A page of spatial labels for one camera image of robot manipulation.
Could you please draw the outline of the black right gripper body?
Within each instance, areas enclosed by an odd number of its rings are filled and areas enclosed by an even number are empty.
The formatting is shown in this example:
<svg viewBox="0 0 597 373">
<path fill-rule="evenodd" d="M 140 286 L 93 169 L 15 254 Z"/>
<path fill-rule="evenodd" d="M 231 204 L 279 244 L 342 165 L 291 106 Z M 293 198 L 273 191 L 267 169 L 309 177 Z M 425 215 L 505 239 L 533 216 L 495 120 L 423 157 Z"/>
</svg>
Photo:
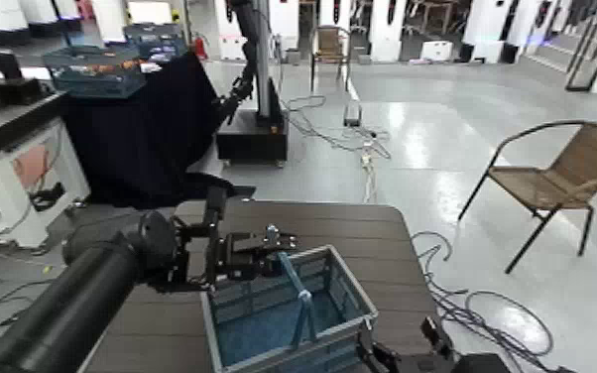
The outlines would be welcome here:
<svg viewBox="0 0 597 373">
<path fill-rule="evenodd" d="M 450 373 L 455 362 L 435 354 L 402 355 L 400 373 Z"/>
</svg>

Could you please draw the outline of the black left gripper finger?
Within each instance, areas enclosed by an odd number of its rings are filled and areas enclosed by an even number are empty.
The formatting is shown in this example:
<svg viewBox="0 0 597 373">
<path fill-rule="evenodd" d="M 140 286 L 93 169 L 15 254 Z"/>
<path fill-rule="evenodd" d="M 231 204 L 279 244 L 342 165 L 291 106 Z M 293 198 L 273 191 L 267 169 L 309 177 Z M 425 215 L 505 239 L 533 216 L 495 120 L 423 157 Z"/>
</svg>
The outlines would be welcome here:
<svg viewBox="0 0 597 373">
<path fill-rule="evenodd" d="M 269 224 L 262 232 L 233 232 L 230 234 L 234 253 L 273 253 L 297 250 L 296 235 L 282 231 L 277 225 Z"/>
<path fill-rule="evenodd" d="M 229 280 L 254 280 L 257 277 L 274 278 L 283 274 L 280 260 L 275 256 L 236 256 L 227 264 Z"/>
</svg>

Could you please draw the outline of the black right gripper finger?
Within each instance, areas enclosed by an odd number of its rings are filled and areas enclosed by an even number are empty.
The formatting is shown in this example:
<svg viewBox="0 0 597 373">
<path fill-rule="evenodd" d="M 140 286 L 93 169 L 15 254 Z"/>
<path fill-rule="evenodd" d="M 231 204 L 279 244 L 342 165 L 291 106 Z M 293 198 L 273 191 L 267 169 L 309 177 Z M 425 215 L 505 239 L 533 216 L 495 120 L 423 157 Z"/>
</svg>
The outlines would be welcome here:
<svg viewBox="0 0 597 373">
<path fill-rule="evenodd" d="M 420 330 L 435 354 L 445 360 L 450 360 L 454 357 L 453 342 L 450 336 L 443 330 L 440 323 L 436 322 L 432 317 L 427 316 L 422 321 Z"/>
<path fill-rule="evenodd" d="M 399 373 L 400 355 L 376 341 L 370 333 L 361 331 L 357 336 L 357 353 L 360 360 L 375 373 Z"/>
</svg>

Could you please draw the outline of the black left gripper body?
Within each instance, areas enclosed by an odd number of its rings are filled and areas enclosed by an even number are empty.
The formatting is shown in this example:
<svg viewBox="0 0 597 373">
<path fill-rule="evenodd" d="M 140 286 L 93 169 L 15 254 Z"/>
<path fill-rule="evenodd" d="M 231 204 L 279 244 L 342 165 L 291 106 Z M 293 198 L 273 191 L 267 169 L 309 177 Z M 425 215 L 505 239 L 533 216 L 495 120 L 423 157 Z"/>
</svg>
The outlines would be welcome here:
<svg viewBox="0 0 597 373">
<path fill-rule="evenodd" d="M 223 219 L 227 202 L 227 190 L 221 187 L 210 187 L 207 192 L 204 224 L 206 226 L 208 244 L 205 251 L 205 273 L 209 285 L 216 281 L 216 267 L 219 251 L 219 222 Z"/>
</svg>

